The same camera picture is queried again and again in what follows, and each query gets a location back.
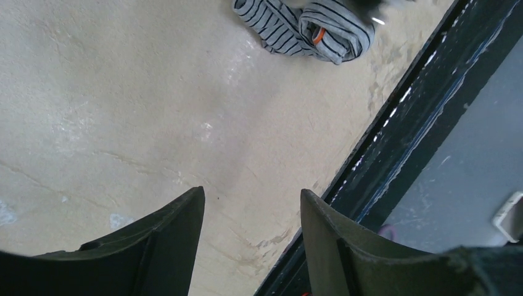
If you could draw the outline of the grey striped underwear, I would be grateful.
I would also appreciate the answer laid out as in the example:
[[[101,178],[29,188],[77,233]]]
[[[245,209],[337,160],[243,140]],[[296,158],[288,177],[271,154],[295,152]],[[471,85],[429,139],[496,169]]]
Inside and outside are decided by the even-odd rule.
[[[232,8],[272,54],[340,65],[367,52],[376,33],[373,23],[362,22],[341,1],[312,1],[295,9],[282,1],[238,0]]]

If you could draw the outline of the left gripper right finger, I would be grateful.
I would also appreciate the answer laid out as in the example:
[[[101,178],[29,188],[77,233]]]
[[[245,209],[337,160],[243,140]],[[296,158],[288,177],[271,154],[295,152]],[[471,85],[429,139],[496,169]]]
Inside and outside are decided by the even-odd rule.
[[[457,247],[429,253],[388,240],[300,195],[313,295],[521,295],[522,247]]]

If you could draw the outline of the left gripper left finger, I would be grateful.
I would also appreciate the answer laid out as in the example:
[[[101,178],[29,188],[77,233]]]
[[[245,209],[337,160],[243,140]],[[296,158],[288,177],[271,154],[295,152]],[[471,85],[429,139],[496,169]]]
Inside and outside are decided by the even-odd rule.
[[[73,252],[1,253],[2,295],[187,295],[204,218],[203,187]]]

